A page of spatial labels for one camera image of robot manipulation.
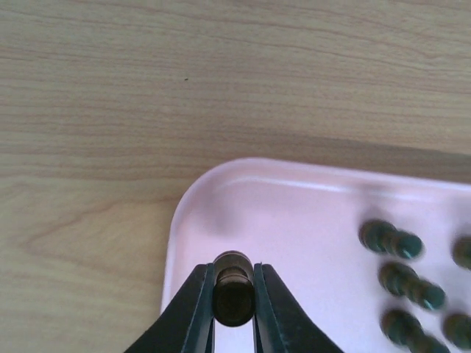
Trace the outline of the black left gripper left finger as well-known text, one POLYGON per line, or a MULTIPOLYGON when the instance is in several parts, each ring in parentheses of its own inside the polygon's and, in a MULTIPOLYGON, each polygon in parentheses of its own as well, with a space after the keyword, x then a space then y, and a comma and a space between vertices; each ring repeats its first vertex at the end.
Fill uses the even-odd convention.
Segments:
POLYGON ((197 265, 156 322, 126 353, 213 352, 214 265, 197 265))

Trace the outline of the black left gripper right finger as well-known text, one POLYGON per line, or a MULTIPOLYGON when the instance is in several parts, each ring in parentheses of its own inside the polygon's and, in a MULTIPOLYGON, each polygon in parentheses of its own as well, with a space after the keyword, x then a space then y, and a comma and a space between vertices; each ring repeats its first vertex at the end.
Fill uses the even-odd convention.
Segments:
POLYGON ((315 325, 270 264, 254 267, 256 352, 342 353, 315 325))

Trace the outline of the dark wooden chess rook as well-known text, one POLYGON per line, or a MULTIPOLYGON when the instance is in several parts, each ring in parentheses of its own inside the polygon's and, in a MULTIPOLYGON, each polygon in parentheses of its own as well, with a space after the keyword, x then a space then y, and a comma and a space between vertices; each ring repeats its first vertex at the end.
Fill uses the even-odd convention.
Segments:
POLYGON ((213 314, 226 327, 239 327, 252 319, 255 312, 253 266, 242 252, 221 253, 213 262, 213 314))

